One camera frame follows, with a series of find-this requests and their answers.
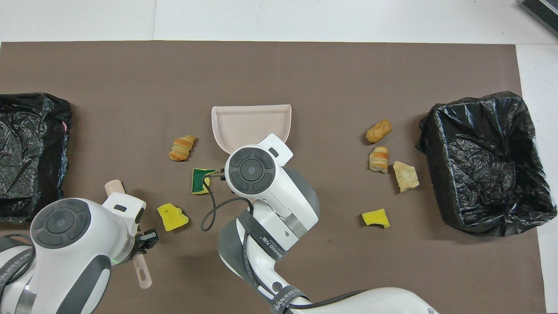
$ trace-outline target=pink dustpan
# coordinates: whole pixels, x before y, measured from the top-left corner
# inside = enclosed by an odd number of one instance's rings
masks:
[[[224,151],[257,144],[270,133],[283,142],[291,131],[291,105],[215,106],[211,109],[215,141]]]

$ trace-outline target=sponge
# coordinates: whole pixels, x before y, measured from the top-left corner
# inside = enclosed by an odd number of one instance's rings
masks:
[[[389,221],[387,220],[386,211],[383,208],[377,211],[362,213],[361,215],[367,226],[375,224],[384,226],[384,229],[389,228]]]
[[[209,193],[209,191],[205,188],[202,180],[205,175],[216,173],[217,170],[215,169],[198,169],[194,168],[192,171],[192,194],[194,195],[203,195]],[[205,184],[209,186],[211,181],[209,177],[205,178]]]
[[[182,213],[180,208],[171,203],[160,206],[157,208],[157,211],[159,215],[161,215],[161,218],[163,218],[163,225],[165,225],[166,231],[171,231],[186,225],[188,221],[190,221],[188,217]]]

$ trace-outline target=bread piece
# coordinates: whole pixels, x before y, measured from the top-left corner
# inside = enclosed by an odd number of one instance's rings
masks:
[[[396,161],[393,163],[393,170],[401,193],[419,186],[419,178],[415,167]]]
[[[375,143],[381,140],[384,136],[388,135],[391,132],[391,123],[386,119],[376,123],[373,127],[370,128],[366,132],[366,139],[371,142]]]
[[[375,172],[387,173],[387,159],[389,158],[389,153],[387,147],[378,146],[376,147],[368,157],[368,164],[370,170]]]
[[[172,141],[171,152],[169,153],[169,158],[174,161],[183,161],[190,156],[190,150],[194,146],[194,141],[197,137],[193,135],[186,135],[184,137],[179,137]]]

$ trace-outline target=croissant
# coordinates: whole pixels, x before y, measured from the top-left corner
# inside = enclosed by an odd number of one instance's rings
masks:
[[[368,158],[368,163],[370,170],[375,172],[387,173],[387,159],[389,158],[389,153],[387,147],[378,146],[371,153]]]
[[[190,150],[194,146],[194,141],[197,137],[193,135],[186,135],[179,137],[172,141],[172,149],[169,153],[169,158],[175,161],[183,161],[190,156]]]
[[[374,144],[375,142],[381,140],[384,136],[388,135],[388,133],[390,132],[391,123],[384,119],[376,123],[366,132],[366,139]]]

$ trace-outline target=black cable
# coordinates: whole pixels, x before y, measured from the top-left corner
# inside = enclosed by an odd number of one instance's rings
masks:
[[[215,197],[213,196],[213,192],[211,191],[211,189],[209,188],[209,186],[205,183],[205,178],[211,177],[211,176],[215,176],[214,174],[206,174],[205,176],[203,176],[203,178],[201,179],[203,185],[205,186],[205,188],[208,190],[209,192],[209,196],[211,196],[211,202],[213,203],[213,209],[210,210],[207,215],[205,215],[205,217],[203,218],[203,220],[201,221],[201,229],[203,231],[208,231],[209,229],[211,229],[211,227],[213,227],[213,223],[215,222],[215,217],[217,215],[217,210],[223,206],[225,206],[228,203],[231,203],[233,201],[245,201],[246,203],[248,203],[248,207],[249,210],[248,212],[250,213],[250,215],[254,214],[254,205],[252,205],[252,202],[250,202],[250,200],[248,200],[247,198],[244,197],[233,197],[231,199],[228,199],[224,202],[222,202],[221,204],[217,205],[216,201],[215,201]],[[204,224],[205,221],[209,218],[209,216],[211,216],[211,223],[209,224],[209,226],[207,228],[204,228]],[[247,243],[248,243],[248,232],[244,231],[244,241],[242,241],[242,255],[243,255],[243,259],[245,261],[245,263],[247,263],[248,261],[248,255],[247,255]],[[256,282],[263,287],[267,292],[273,294],[271,292],[271,290],[269,290],[263,283],[262,281],[258,278],[258,276],[254,273],[254,270],[252,269],[252,266],[250,265],[250,263],[247,263],[247,267],[245,267],[246,272],[248,273],[248,276],[253,278],[254,280],[256,280]]]
[[[213,224],[215,223],[215,218],[217,216],[217,210],[220,209],[221,207],[225,206],[228,203],[231,203],[231,202],[234,202],[234,201],[245,201],[246,203],[248,203],[248,207],[250,208],[250,214],[252,214],[254,212],[254,206],[252,205],[252,202],[250,202],[249,199],[244,198],[244,197],[233,197],[233,198],[230,198],[230,199],[222,202],[221,204],[217,205],[217,203],[215,201],[215,197],[213,196],[213,192],[211,191],[209,186],[205,183],[205,178],[208,178],[210,176],[211,176],[211,174],[206,174],[201,179],[201,182],[203,183],[205,188],[208,190],[209,196],[211,196],[211,202],[213,203],[213,209],[211,209],[207,213],[207,215],[205,215],[203,220],[201,221],[201,230],[202,231],[209,231],[209,229],[211,229],[213,227]],[[209,226],[207,228],[204,228],[205,221],[209,218],[209,216],[211,216],[211,223],[209,224]]]
[[[16,280],[20,279],[21,276],[23,276],[23,274],[25,274],[29,270],[29,267],[31,267],[31,264],[33,263],[33,260],[35,259],[35,245],[33,244],[33,241],[31,241],[31,238],[27,235],[7,234],[7,235],[4,235],[4,236],[5,237],[12,237],[12,236],[22,237],[22,238],[26,239],[27,241],[29,241],[29,245],[31,246],[31,258],[30,258],[30,260],[25,264],[24,267],[22,267],[17,273],[15,273],[12,276],[12,278],[10,278],[8,281],[6,281],[6,285],[9,285],[11,283],[14,283]]]
[[[357,290],[357,291],[342,294],[340,296],[337,296],[337,297],[334,297],[334,298],[331,298],[331,299],[327,299],[327,300],[324,300],[324,301],[321,301],[321,302],[316,302],[316,303],[307,304],[307,305],[293,305],[293,304],[290,304],[288,306],[288,308],[293,308],[295,310],[307,310],[309,308],[315,308],[315,307],[320,307],[320,306],[329,305],[329,304],[332,304],[332,303],[335,303],[335,302],[339,302],[339,301],[344,300],[346,298],[356,296],[357,294],[362,293],[364,291],[367,291],[367,290]]]

